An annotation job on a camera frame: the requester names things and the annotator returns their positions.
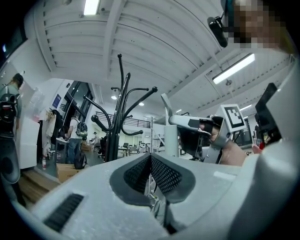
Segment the bag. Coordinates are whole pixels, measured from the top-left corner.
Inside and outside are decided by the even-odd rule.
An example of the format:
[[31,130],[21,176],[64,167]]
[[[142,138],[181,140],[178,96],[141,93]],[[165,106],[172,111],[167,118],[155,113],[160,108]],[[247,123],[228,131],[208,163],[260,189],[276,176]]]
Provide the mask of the bag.
[[88,126],[84,122],[78,121],[76,134],[80,137],[86,137],[88,135]]
[[6,93],[0,97],[0,135],[14,138],[15,119],[17,116],[17,100],[20,94],[9,93],[6,85]]
[[74,167],[77,170],[83,169],[87,164],[86,161],[86,156],[83,152],[80,152],[79,154],[76,155],[75,159],[74,159]]

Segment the metal frame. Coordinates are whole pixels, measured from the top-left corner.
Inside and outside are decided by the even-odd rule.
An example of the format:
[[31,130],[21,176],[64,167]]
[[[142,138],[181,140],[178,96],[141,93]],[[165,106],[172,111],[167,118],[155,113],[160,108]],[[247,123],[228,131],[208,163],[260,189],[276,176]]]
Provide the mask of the metal frame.
[[[106,142],[106,153],[105,153],[105,161],[110,162],[113,160],[116,160],[118,158],[118,145],[119,145],[119,138],[120,138],[120,132],[122,132],[128,136],[134,136],[138,134],[143,134],[143,131],[138,131],[135,133],[127,133],[124,128],[123,124],[124,121],[128,118],[132,118],[132,115],[129,115],[129,113],[143,100],[151,96],[153,93],[157,92],[157,87],[153,87],[150,91],[148,88],[135,88],[127,92],[128,90],[128,84],[131,77],[131,74],[128,73],[126,75],[126,78],[124,80],[124,71],[123,71],[123,65],[122,65],[122,55],[118,54],[119,59],[119,65],[120,65],[120,71],[121,71],[121,87],[111,87],[112,90],[117,89],[119,91],[119,98],[117,101],[117,105],[114,111],[113,120],[111,121],[107,112],[98,104],[90,100],[87,96],[84,96],[83,98],[86,99],[88,102],[93,104],[96,108],[101,110],[103,114],[106,116],[108,127],[105,127],[104,124],[99,120],[97,115],[93,115],[91,117],[91,120],[95,122],[103,131],[108,133],[107,136],[107,142]],[[144,96],[142,96],[139,100],[137,100],[132,106],[130,106],[126,110],[127,100],[129,95],[137,90],[141,91],[149,91]]]

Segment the ceiling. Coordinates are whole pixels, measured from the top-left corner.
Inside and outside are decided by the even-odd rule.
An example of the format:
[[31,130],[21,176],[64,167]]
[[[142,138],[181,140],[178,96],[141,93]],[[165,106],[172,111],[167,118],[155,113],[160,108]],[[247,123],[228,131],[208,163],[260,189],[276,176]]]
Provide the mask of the ceiling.
[[[163,114],[167,93],[174,110],[192,115],[214,114],[221,103],[254,104],[270,82],[279,86],[292,58],[264,49],[223,49],[207,25],[222,13],[220,0],[101,0],[97,15],[83,15],[85,0],[45,0],[35,9],[38,39],[56,77],[101,86],[112,102],[110,87],[120,86],[117,54],[123,55],[128,89],[158,87],[144,101],[145,113]],[[212,78],[249,53],[255,61],[215,85]],[[128,104],[144,92],[134,92]],[[245,114],[253,114],[253,107]]]

